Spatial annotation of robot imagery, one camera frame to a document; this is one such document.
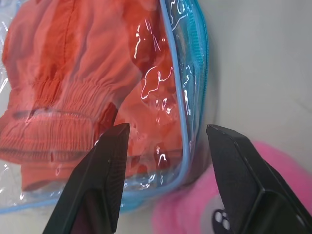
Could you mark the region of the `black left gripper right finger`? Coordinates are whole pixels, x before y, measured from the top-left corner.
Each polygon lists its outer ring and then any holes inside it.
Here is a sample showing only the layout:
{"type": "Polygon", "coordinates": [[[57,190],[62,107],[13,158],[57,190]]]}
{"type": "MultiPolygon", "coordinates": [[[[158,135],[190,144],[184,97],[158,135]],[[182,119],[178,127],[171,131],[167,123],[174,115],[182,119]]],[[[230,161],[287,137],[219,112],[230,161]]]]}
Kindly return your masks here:
{"type": "Polygon", "coordinates": [[[312,234],[308,210],[246,136],[217,125],[206,133],[234,234],[312,234]]]}

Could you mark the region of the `clear plastic pouch blue trim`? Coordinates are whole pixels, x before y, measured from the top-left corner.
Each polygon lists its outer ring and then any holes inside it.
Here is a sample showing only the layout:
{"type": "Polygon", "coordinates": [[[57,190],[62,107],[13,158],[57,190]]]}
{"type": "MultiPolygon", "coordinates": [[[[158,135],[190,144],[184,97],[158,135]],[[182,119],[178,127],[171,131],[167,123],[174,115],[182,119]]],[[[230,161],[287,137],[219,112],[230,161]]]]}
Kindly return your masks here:
{"type": "MultiPolygon", "coordinates": [[[[27,1],[0,0],[0,117],[7,110],[11,92],[2,62],[4,43],[13,18],[27,1]]],[[[182,160],[168,171],[125,176],[121,200],[123,212],[168,194],[201,173],[195,168],[198,160],[195,149],[208,75],[209,44],[205,19],[197,0],[160,0],[160,8],[175,75],[182,160]]],[[[0,159],[0,214],[56,204],[67,181],[54,181],[26,192],[21,188],[21,166],[0,159]]]]}

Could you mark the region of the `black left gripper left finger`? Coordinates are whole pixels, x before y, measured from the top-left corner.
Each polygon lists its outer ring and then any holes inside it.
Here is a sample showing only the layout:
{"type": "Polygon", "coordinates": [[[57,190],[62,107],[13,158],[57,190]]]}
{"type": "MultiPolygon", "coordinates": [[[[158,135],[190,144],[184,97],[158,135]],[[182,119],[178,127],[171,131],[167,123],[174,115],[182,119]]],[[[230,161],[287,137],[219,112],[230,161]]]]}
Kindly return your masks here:
{"type": "Polygon", "coordinates": [[[130,126],[111,127],[75,167],[42,234],[114,234],[130,126]]]}

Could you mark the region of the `orange cloth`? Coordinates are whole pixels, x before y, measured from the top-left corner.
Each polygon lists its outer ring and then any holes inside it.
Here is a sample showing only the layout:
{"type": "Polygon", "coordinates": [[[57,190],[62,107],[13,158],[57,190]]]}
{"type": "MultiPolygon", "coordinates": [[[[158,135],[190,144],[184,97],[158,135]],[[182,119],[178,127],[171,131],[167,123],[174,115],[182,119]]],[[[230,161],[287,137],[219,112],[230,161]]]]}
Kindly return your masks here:
{"type": "Polygon", "coordinates": [[[21,166],[23,191],[67,181],[121,123],[130,124],[127,177],[181,162],[160,0],[28,0],[10,24],[2,62],[11,92],[0,159],[21,166]]]}

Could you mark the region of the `pink plush toy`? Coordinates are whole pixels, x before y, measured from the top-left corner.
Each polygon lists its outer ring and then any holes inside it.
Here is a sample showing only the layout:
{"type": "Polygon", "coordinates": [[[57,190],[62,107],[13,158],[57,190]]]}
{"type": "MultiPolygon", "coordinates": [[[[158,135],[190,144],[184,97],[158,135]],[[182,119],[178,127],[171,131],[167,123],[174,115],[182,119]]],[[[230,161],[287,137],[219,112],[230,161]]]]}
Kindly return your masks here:
{"type": "MultiPolygon", "coordinates": [[[[286,153],[259,141],[259,154],[285,179],[312,215],[312,174],[286,153]]],[[[154,234],[233,234],[219,194],[213,166],[190,187],[174,192],[156,204],[154,234]]]]}

